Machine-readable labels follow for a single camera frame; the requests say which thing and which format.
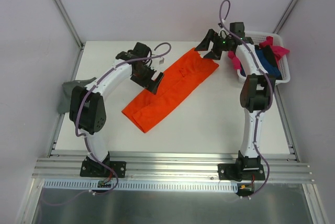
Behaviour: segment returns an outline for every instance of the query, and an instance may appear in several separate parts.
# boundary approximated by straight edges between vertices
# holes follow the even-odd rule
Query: orange cloth
[[[193,48],[164,71],[164,78],[156,95],[145,89],[122,112],[139,129],[148,132],[218,66],[213,60],[201,58]]]

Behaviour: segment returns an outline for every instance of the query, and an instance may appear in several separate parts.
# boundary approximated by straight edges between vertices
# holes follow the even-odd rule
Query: plastic laundry basket
[[[284,47],[282,38],[277,34],[256,32],[256,31],[245,31],[245,36],[251,37],[255,45],[260,44],[261,42],[264,42],[266,40],[266,37],[273,37],[273,45]],[[289,75],[286,55],[284,55],[279,60],[278,67],[282,74],[283,80],[276,80],[276,85],[281,84],[281,83],[287,83],[291,79],[291,76]],[[237,70],[237,76],[239,77],[239,81],[241,83],[244,83],[245,80],[247,79],[245,76],[241,75],[240,70]]]

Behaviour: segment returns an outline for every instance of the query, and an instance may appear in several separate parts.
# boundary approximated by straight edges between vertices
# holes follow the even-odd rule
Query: pink cloth
[[[234,66],[234,70],[241,70],[241,62],[236,57],[235,53],[233,51],[228,51],[228,57],[231,59],[231,62]]]
[[[276,62],[278,64],[279,60],[286,54],[289,53],[288,49],[285,49],[281,46],[274,46],[273,45],[273,37],[266,37],[265,42],[260,43],[260,48],[264,48],[265,46],[270,45],[270,48],[272,49],[274,56],[276,58]]]

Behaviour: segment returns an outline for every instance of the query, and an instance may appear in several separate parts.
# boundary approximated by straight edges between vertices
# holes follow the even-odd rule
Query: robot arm
[[[130,78],[140,86],[149,90],[153,94],[157,93],[159,84],[164,74],[160,73],[155,80],[152,77],[156,71],[152,67],[152,60],[138,60],[151,56],[151,49],[142,43],[137,43],[133,50],[121,52],[116,56],[114,67],[105,72],[100,78],[85,87],[75,87],[71,95],[70,120],[76,122],[78,114],[79,131],[87,137],[87,144],[90,153],[87,156],[87,162],[96,167],[96,170],[104,170],[97,162],[108,165],[109,154],[104,141],[101,129],[106,123],[106,110],[104,101],[112,93],[112,91],[125,79]],[[84,107],[80,112],[80,105],[84,96],[91,91],[87,97]],[[96,177],[100,177],[99,173],[94,173]]]
[[[252,39],[245,36],[243,23],[231,23],[230,31],[241,38],[248,48],[240,40],[227,35],[225,38],[210,29],[203,41],[196,47],[204,58],[220,60],[223,51],[233,51],[240,60],[247,79],[240,94],[240,104],[244,108],[245,123],[242,146],[235,164],[226,164],[222,167],[224,178],[229,180],[249,180],[253,175],[256,180],[265,180],[261,158],[255,146],[260,147],[260,135],[264,121],[263,112],[270,103],[270,88],[264,75],[267,71],[258,58],[251,57],[249,49],[256,56]],[[268,76],[272,90],[275,78]]]

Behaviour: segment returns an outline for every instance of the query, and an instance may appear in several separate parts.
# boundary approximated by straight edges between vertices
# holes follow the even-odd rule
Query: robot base
[[[249,158],[243,156],[239,151],[238,158],[234,164],[218,164],[220,180],[233,181],[264,181],[264,167],[261,164],[261,158]]]
[[[263,165],[260,165],[259,170],[245,170],[239,172],[239,167],[236,164],[218,164],[218,172],[220,180],[229,181],[251,181],[254,175],[255,181],[264,181],[265,173]]]
[[[117,174],[118,178],[124,178],[126,175],[126,162],[124,161],[111,161],[109,154],[102,162],[104,165],[112,168]],[[100,177],[107,178],[110,175],[110,171],[104,168],[99,163],[91,160],[89,157],[86,157],[82,163],[80,169],[80,177]]]

